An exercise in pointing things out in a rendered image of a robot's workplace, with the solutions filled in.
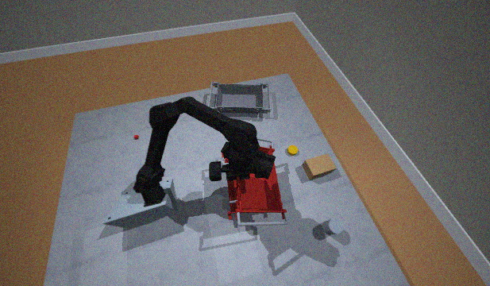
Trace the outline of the tan rectangular block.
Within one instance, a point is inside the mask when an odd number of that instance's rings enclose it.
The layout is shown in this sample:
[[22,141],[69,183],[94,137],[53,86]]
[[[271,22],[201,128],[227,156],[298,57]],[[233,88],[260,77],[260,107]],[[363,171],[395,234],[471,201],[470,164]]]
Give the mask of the tan rectangular block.
[[302,166],[309,180],[330,174],[336,169],[328,153],[305,160]]

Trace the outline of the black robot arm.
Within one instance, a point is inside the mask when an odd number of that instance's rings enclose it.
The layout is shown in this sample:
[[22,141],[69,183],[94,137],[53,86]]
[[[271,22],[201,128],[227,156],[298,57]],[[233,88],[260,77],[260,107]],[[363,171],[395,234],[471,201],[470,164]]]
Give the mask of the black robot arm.
[[224,144],[221,153],[224,158],[229,159],[232,168],[242,169],[248,163],[248,171],[268,180],[276,157],[258,150],[260,145],[256,127],[242,120],[228,118],[189,96],[175,102],[153,106],[149,110],[152,133],[145,163],[138,171],[133,186],[136,193],[141,193],[145,202],[143,207],[161,203],[166,195],[159,184],[165,171],[160,162],[168,133],[182,113],[196,118],[224,135],[229,142]]

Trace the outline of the yellow short cylinder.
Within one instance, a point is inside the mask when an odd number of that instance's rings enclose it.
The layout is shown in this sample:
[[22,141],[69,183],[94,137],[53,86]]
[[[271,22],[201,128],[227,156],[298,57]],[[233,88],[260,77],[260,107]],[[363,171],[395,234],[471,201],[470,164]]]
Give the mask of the yellow short cylinder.
[[298,152],[298,148],[294,145],[290,145],[287,149],[288,154],[294,156]]

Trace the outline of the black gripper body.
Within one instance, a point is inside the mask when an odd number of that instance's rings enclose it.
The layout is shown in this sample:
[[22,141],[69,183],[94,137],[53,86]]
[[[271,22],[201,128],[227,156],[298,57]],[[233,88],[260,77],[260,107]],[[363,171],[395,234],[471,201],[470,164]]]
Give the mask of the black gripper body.
[[[247,163],[248,165],[248,163]],[[221,168],[221,161],[210,162],[209,164],[209,178],[210,181],[222,180],[222,172],[226,173],[227,178],[233,178],[237,176],[246,176],[252,174],[248,171],[247,165],[242,169],[235,169],[229,165],[223,165]]]

